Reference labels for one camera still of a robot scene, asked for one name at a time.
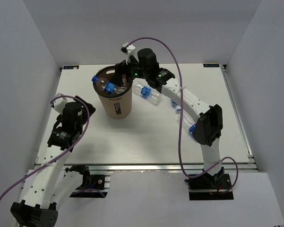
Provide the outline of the clear bottle green white label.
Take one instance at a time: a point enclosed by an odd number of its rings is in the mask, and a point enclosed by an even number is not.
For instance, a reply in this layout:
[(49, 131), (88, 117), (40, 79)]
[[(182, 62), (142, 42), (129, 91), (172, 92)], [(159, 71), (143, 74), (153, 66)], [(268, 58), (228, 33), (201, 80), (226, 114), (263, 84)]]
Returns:
[(119, 95), (122, 94), (124, 92), (126, 92), (128, 89), (130, 89), (132, 86), (132, 82), (130, 83), (125, 83), (125, 85), (123, 85), (122, 87), (119, 86), (115, 86), (114, 91), (113, 91), (113, 95)]

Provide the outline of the blue cap Pepsi bottle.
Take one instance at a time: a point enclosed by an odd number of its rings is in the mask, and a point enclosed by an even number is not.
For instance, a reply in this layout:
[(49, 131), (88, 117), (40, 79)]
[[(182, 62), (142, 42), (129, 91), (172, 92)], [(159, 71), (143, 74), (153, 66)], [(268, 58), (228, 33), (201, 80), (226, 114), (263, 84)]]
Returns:
[(93, 76), (92, 82), (100, 91), (103, 91), (109, 95), (116, 92), (116, 85), (111, 83), (108, 79)]

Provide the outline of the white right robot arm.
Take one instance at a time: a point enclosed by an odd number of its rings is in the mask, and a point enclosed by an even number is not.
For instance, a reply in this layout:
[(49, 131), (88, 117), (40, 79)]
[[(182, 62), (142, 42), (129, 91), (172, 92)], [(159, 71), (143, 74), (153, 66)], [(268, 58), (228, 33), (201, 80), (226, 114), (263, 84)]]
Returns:
[(151, 88), (181, 106), (181, 109), (195, 122), (190, 133), (201, 146), (204, 160), (202, 174), (204, 184), (208, 188), (216, 188), (224, 174), (219, 151), (219, 139), (223, 129), (222, 108), (219, 105), (207, 104), (184, 88), (172, 72), (159, 66), (152, 49), (139, 50), (136, 58), (133, 55), (134, 50), (135, 47), (128, 44), (121, 48), (121, 51), (126, 54), (126, 59), (115, 65), (112, 82), (122, 86), (123, 76), (128, 82), (144, 79)]

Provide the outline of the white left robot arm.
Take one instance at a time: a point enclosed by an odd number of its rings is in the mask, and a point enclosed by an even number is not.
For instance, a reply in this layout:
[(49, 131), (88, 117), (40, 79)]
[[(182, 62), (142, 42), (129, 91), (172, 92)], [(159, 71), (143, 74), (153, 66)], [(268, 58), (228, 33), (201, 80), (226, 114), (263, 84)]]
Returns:
[(79, 96), (67, 101), (58, 94), (51, 107), (59, 113), (49, 136), (48, 149), (42, 165), (31, 174), (35, 180), (20, 202), (14, 202), (10, 212), (21, 227), (53, 227), (58, 209), (76, 190), (85, 189), (91, 183), (90, 172), (85, 165), (67, 169), (66, 177), (57, 184), (60, 172), (72, 154), (74, 146), (85, 134), (90, 116), (95, 108)]

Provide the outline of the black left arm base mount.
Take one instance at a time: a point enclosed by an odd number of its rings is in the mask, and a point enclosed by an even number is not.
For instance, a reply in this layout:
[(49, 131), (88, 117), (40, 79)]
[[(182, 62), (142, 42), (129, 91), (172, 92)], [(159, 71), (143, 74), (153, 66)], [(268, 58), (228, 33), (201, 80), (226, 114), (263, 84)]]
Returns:
[(89, 167), (85, 165), (74, 165), (65, 169), (66, 177), (68, 173), (79, 173), (80, 185), (70, 195), (71, 198), (105, 198), (109, 186), (110, 175), (92, 174)]

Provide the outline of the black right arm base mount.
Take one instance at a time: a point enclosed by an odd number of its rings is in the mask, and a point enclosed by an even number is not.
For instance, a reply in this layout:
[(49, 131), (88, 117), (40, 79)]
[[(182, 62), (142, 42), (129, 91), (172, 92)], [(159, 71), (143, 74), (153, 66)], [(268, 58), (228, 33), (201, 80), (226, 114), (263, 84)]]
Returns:
[(203, 176), (184, 181), (188, 184), (190, 201), (234, 200), (229, 174), (224, 174), (214, 185)]

